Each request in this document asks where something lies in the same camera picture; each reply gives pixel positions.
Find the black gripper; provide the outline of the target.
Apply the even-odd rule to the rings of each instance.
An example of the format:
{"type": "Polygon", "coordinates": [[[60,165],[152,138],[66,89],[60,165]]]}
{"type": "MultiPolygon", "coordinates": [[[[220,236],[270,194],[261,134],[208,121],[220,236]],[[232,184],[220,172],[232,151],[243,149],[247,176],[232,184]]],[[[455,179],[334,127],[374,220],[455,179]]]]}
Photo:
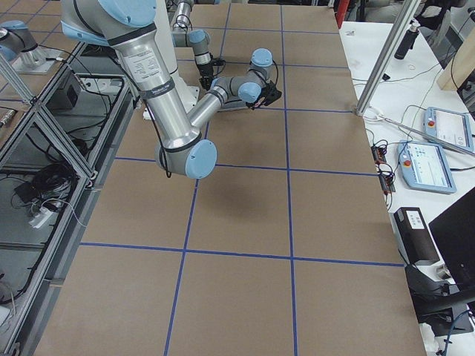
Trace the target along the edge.
{"type": "Polygon", "coordinates": [[[203,89],[210,89],[212,82],[225,68],[224,61],[210,61],[207,64],[197,65],[200,73],[200,84],[203,89]]]}
{"type": "Polygon", "coordinates": [[[274,102],[274,95],[272,93],[268,93],[267,95],[260,96],[256,102],[250,105],[251,110],[256,110],[261,107],[270,106],[274,102]]]}

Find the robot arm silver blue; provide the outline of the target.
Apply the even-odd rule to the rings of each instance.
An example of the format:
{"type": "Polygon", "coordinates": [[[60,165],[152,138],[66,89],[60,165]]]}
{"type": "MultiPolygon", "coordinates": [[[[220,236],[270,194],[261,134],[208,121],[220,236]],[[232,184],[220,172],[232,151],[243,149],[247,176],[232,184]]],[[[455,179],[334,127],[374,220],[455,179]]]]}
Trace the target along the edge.
{"type": "Polygon", "coordinates": [[[175,24],[166,23],[180,47],[192,47],[194,60],[207,90],[190,110],[180,98],[171,70],[156,42],[156,15],[162,1],[62,1],[62,31],[87,44],[113,48],[122,68],[144,101],[159,137],[157,164],[167,174],[191,179],[207,177],[214,169],[217,149],[202,137],[200,129],[234,99],[251,109],[268,106],[281,97],[271,79],[276,67],[272,53],[258,48],[252,53],[243,76],[215,77],[214,58],[208,50],[209,37],[192,30],[189,14],[192,1],[179,1],[175,24]]]}
{"type": "Polygon", "coordinates": [[[194,62],[200,74],[200,84],[209,90],[216,77],[215,67],[225,65],[225,61],[212,55],[209,49],[211,38],[205,30],[193,29],[191,12],[195,1],[177,1],[173,23],[171,24],[172,40],[175,47],[189,47],[193,50],[194,62]]]}

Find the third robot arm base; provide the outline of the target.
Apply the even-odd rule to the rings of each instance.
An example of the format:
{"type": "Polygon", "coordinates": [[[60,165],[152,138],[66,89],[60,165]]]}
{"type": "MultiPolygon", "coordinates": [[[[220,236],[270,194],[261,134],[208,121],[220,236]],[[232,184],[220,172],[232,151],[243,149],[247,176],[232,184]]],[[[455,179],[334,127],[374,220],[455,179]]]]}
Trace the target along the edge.
{"type": "Polygon", "coordinates": [[[55,62],[63,60],[61,54],[61,50],[40,47],[24,22],[1,23],[1,55],[17,73],[45,75],[55,62]]]}

